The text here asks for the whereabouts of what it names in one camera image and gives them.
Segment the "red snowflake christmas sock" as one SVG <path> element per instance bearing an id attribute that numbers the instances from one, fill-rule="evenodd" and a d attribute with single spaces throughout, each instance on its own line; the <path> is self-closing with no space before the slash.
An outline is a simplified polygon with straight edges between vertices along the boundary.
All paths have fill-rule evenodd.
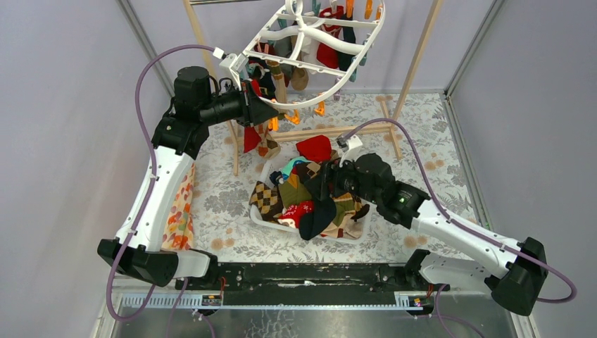
<path id="1" fill-rule="evenodd" d="M 300 204 L 292 204 L 282 212 L 281 216 L 278 217 L 277 222 L 283 226 L 299 229 L 302 217 L 312 213 L 313 209 L 313 201 L 303 201 Z"/>

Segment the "wooden drying rack frame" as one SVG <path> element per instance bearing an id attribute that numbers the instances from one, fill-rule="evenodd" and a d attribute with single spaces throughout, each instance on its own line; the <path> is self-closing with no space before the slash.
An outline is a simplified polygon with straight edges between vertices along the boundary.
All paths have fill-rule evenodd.
<path id="1" fill-rule="evenodd" d="M 202 30 L 201 30 L 201 25 L 199 23 L 199 19 L 197 18 L 193 7 L 199 6 L 202 4 L 209 4 L 209 3 L 210 3 L 210 1 L 184 1 L 183 2 L 185 11 L 187 12 L 187 16 L 188 16 L 189 22 L 191 24 L 191 28 L 192 28 L 195 38 L 198 42 L 203 42 L 204 37 L 203 37 Z M 358 134 L 383 134 L 383 133 L 389 134 L 392 138 L 392 144 L 394 146 L 394 151 L 395 151 L 396 157 L 398 159 L 401 159 L 403 157 L 403 155 L 401 153 L 401 148 L 398 145 L 398 140 L 394 133 L 393 123 L 398 120 L 398 118 L 401 114 L 403 105 L 406 102 L 406 97 L 410 92 L 411 85 L 413 83 L 413 80 L 415 79 L 415 74 L 419 67 L 420 61 L 422 60 L 422 56 L 423 56 L 423 53 L 427 46 L 429 36 L 431 35 L 431 32 L 434 28 L 438 13 L 441 10 L 441 7 L 443 6 L 443 4 L 444 4 L 443 1 L 440 1 L 440 0 L 436 0 L 436 1 L 432 2 L 429 13 L 427 15 L 427 19 L 425 21 L 425 25 L 422 30 L 422 34 L 419 38 L 417 48 L 413 55 L 413 59 L 410 63 L 410 67 L 408 69 L 407 76 L 406 76 L 403 86 L 400 90 L 398 103 L 396 104 L 396 107 L 395 107 L 392 115 L 389 114 L 385 103 L 382 103 L 382 112 L 384 114 L 384 117 L 390 119 L 390 121 L 389 122 L 382 121 L 382 122 L 378 123 L 378 125 L 367 125 L 364 128 L 357 131 Z M 282 111 L 285 111 L 285 110 L 290 111 L 291 109 L 295 109 L 298 111 L 303 106 L 312 106 L 313 104 L 324 104 L 325 99 L 336 94 L 341 89 L 341 87 L 343 87 L 346 84 L 347 81 L 348 81 L 348 77 L 344 76 L 344 77 L 338 79 L 337 83 L 334 86 L 332 86 L 331 89 L 327 90 L 326 92 L 323 92 L 322 94 L 318 95 L 314 99 L 312 99 L 310 101 L 299 102 L 297 104 L 282 104 L 281 110 Z M 319 134 L 323 134 L 327 137 L 337 137 L 343 133 L 348 133 L 353 129 L 352 127 L 326 127 L 326 128 L 321 128 L 321 129 L 315 128 L 315 129 L 311 129 L 311 130 L 299 130 L 299 131 L 293 131 L 293 132 L 278 132 L 277 124 L 278 124 L 278 119 L 274 118 L 273 119 L 274 130 L 272 132 L 272 136 L 279 142 L 301 141 L 301 140 L 305 140 L 305 139 L 317 136 Z M 230 137 L 232 138 L 232 144 L 234 146 L 234 153 L 233 153 L 234 164 L 232 166 L 232 174 L 234 176 L 237 176 L 239 174 L 239 155 L 243 150 L 242 146 L 244 144 L 244 138 L 239 136 L 239 128 L 233 126 L 233 124 L 231 122 L 228 122 L 227 126 L 230 131 Z"/>

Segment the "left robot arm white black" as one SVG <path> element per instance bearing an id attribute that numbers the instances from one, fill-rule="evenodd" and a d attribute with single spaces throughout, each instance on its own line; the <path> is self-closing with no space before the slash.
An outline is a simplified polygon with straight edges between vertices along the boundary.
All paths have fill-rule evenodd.
<path id="1" fill-rule="evenodd" d="M 249 80 L 220 93 L 218 82 L 200 66 L 178 71 L 174 93 L 170 110 L 149 143 L 149 164 L 127 220 L 114 239 L 99 242 L 97 253 L 110 265 L 111 275 L 158 287 L 190 277 L 201 289 L 210 289 L 218 282 L 217 257 L 197 249 L 164 249 L 168 214 L 210 126 L 229 120 L 260 125 L 274 118 L 277 110 L 257 95 Z"/>

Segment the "floral grey table mat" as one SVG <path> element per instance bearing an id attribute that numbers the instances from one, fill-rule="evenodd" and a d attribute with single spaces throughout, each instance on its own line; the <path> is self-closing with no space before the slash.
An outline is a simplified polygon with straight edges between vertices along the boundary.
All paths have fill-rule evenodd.
<path id="1" fill-rule="evenodd" d="M 362 153 L 375 152 L 401 181 L 424 187 L 420 167 L 441 203 L 458 215 L 479 222 L 475 203 L 451 132 L 440 94 L 411 94 L 398 118 L 395 136 L 403 157 L 396 157 L 389 134 L 362 136 Z M 371 211 L 370 230 L 357 245 L 299 235 L 255 224 L 249 217 L 249 198 L 265 159 L 255 151 L 239 158 L 239 174 L 232 174 L 233 146 L 225 126 L 213 127 L 196 161 L 191 216 L 194 248 L 225 262 L 402 263 L 416 249 L 458 256 L 449 245 L 416 230 L 386 222 Z"/>

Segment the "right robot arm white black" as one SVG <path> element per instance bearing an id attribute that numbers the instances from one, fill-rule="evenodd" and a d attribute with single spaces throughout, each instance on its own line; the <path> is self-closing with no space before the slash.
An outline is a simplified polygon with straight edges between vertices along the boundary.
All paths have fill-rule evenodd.
<path id="1" fill-rule="evenodd" d="M 376 154 L 326 161 L 307 187 L 321 201 L 345 193 L 357 196 L 374 204 L 386 221 L 434 237 L 467 256 L 447 258 L 416 250 L 403 267 L 403 279 L 411 289 L 446 284 L 488 294 L 512 313 L 532 313 L 548 276 L 541 242 L 531 237 L 519 242 L 447 211 L 427 192 L 398 181 Z"/>

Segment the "patchwork brown green sock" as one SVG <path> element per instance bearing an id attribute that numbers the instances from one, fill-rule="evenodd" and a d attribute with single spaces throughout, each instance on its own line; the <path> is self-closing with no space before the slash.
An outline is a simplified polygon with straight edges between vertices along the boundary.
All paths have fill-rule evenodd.
<path id="1" fill-rule="evenodd" d="M 364 229 L 363 219 L 370 212 L 370 204 L 349 193 L 333 198 L 333 201 L 336 215 L 321 235 L 347 240 L 360 239 Z"/>

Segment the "white round clip hanger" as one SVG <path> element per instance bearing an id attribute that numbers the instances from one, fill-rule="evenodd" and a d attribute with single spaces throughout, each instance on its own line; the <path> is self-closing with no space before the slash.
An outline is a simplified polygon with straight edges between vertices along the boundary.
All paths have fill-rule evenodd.
<path id="1" fill-rule="evenodd" d="M 240 53 L 249 61 L 329 75 L 334 79 L 332 86 L 344 76 L 347 82 L 353 82 L 358 68 L 366 64 L 368 51 L 386 18 L 384 1 L 366 1 L 363 20 L 355 19 L 354 8 L 354 1 L 330 1 L 324 8 L 310 10 L 302 1 L 285 1 Z M 281 111 L 282 104 L 305 101 L 265 102 Z"/>

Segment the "white laundry basket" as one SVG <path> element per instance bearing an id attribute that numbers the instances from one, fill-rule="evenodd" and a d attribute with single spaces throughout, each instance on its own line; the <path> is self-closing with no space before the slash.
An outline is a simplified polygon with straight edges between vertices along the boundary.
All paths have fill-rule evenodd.
<path id="1" fill-rule="evenodd" d="M 297 227 L 277 221 L 280 212 L 284 210 L 284 204 L 278 193 L 277 186 L 270 179 L 271 174 L 276 173 L 280 168 L 293 161 L 299 156 L 298 154 L 295 149 L 283 149 L 276 156 L 265 162 L 249 202 L 249 217 L 255 224 L 300 235 Z M 363 242 L 370 230 L 372 214 L 369 211 L 368 204 L 358 202 L 357 205 L 359 209 L 364 208 L 367 212 L 362 218 L 352 220 L 346 214 L 341 227 L 337 227 L 334 223 L 331 223 L 318 237 L 343 244 L 357 245 Z"/>

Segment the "red hanging sock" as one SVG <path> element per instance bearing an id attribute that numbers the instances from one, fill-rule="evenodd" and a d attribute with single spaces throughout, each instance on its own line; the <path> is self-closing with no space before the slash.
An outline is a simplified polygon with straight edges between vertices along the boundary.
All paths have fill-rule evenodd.
<path id="1" fill-rule="evenodd" d="M 244 128 L 244 148 L 243 152 L 246 154 L 255 148 L 261 142 L 261 137 L 259 132 L 255 127 L 245 127 Z"/>

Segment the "red sock behind basket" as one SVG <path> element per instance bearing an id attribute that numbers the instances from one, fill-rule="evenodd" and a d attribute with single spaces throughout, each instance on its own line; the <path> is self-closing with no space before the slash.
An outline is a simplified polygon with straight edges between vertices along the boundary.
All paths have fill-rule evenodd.
<path id="1" fill-rule="evenodd" d="M 323 162 L 332 157 L 332 145 L 328 137 L 317 135 L 296 143 L 296 150 L 309 161 Z"/>

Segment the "brown argyle sock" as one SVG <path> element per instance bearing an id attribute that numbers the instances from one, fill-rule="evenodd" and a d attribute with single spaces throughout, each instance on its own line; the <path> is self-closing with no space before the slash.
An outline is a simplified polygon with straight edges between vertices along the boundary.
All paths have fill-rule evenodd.
<path id="1" fill-rule="evenodd" d="M 284 209 L 278 188 L 270 188 L 257 181 L 249 199 L 249 206 L 255 206 L 265 222 L 276 222 Z"/>

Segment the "dark navy sock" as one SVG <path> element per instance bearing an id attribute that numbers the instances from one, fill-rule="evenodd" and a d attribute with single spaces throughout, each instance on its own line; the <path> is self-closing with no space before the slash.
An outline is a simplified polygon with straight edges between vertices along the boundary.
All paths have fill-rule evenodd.
<path id="1" fill-rule="evenodd" d="M 321 175 L 305 183 L 311 194 L 313 210 L 301 216 L 299 234 L 304 240 L 311 240 L 318 236 L 332 223 L 337 214 L 337 207 L 330 196 L 328 184 Z"/>

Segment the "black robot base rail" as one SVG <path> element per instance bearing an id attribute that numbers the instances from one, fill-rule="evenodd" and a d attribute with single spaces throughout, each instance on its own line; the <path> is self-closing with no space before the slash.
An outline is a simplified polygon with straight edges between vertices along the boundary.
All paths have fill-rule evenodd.
<path id="1" fill-rule="evenodd" d="M 381 308 L 426 299 L 440 286 L 390 263 L 218 263 L 177 290 L 210 292 L 226 306 Z"/>

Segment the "orange leaf patterned cloth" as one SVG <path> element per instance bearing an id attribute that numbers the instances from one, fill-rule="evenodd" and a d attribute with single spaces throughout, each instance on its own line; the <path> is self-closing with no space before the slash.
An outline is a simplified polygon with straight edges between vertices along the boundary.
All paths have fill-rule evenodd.
<path id="1" fill-rule="evenodd" d="M 194 228 L 191 203 L 194 196 L 195 164 L 183 177 L 173 200 L 162 236 L 161 248 L 184 251 L 194 248 Z"/>

